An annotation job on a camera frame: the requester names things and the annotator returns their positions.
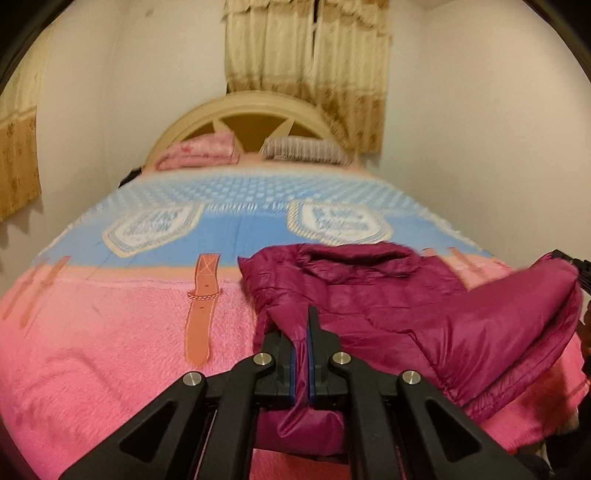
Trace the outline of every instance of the curtain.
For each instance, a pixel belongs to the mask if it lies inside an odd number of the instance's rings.
[[[313,0],[226,0],[224,17],[228,91],[312,100]]]
[[[312,86],[334,135],[350,149],[378,153],[384,136],[389,0],[320,3]]]
[[[306,100],[348,150],[380,152],[388,8],[389,0],[226,0],[228,91]]]
[[[39,198],[37,97],[52,27],[27,51],[0,95],[0,222]]]

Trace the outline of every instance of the printed label patch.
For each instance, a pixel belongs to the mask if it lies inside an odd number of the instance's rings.
[[[199,223],[205,203],[142,210],[118,220],[103,232],[107,247],[126,258],[161,247],[187,235]]]
[[[326,245],[374,244],[393,233],[384,217],[365,205],[316,200],[290,202],[287,227]]]

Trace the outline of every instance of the cream headboard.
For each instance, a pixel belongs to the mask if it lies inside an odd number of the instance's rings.
[[[198,135],[233,130],[242,152],[259,151],[266,137],[299,135],[338,141],[316,109],[280,93],[236,92],[210,100],[185,113],[162,134],[145,166],[175,142]]]

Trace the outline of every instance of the blue blanket pattern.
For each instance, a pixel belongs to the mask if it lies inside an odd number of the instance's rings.
[[[263,247],[392,241],[486,255],[390,184],[335,171],[173,171],[128,183],[42,255],[97,267],[193,266],[204,252],[236,265]]]

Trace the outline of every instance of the maroon jacket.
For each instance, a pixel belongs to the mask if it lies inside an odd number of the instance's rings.
[[[376,245],[282,245],[238,264],[258,312],[255,350],[276,325],[296,351],[296,405],[259,419],[259,448],[308,455],[342,451],[340,414],[307,404],[307,308],[344,351],[372,367],[413,369],[476,422],[519,396],[558,360],[574,334],[577,270],[542,257],[467,292],[438,257]]]

